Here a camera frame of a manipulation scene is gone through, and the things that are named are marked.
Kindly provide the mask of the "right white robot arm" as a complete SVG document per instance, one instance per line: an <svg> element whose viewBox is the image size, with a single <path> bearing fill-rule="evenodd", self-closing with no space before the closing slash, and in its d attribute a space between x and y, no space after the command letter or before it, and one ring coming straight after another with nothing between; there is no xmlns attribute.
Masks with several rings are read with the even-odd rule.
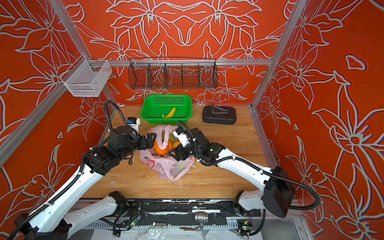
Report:
<svg viewBox="0 0 384 240"><path fill-rule="evenodd" d="M289 179L281 167L271 169L241 158L225 146L210 142L198 128L190 130L178 127L173 134L180 141L174 148L177 161L194 157L205 167L228 170L257 187L256 191L239 192L235 204L243 210L264 209L276 217L285 218L289 210L312 210L320 204L320 197L313 189ZM296 186L306 190L314 202L306 206L294 206L292 201Z"/></svg>

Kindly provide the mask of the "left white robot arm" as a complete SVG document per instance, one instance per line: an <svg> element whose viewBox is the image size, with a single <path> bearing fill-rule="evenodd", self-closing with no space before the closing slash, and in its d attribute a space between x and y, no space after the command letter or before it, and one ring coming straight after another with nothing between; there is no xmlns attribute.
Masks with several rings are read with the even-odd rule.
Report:
<svg viewBox="0 0 384 240"><path fill-rule="evenodd" d="M118 209L127 209L125 197L115 191L87 208L70 212L83 194L122 160L131 160L135 151L155 145L156 134L142 136L138 133L140 120L137 118L123 119L124 125L114 128L108 108L116 109L124 117L116 103L105 101L109 136L83 154L77 171L47 201L31 213L17 217L16 229L8 236L9 240L16 238L18 233L26 240L66 240L97 219L112 215Z"/></svg>

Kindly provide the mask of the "pink plastic bag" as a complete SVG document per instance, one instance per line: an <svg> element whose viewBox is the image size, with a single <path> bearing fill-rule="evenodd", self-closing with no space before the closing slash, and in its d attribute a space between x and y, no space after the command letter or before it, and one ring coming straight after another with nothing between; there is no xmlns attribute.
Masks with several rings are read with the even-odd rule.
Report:
<svg viewBox="0 0 384 240"><path fill-rule="evenodd" d="M149 150L140 151L141 161L150 169L158 172L160 179L168 179L176 182L189 172L195 163L194 157L188 157L185 161L176 161L170 156L170 150L174 150L173 143L168 141L168 136L162 141L162 132L172 133L176 126L159 125L148 130L148 133L157 134L155 146Z"/></svg>

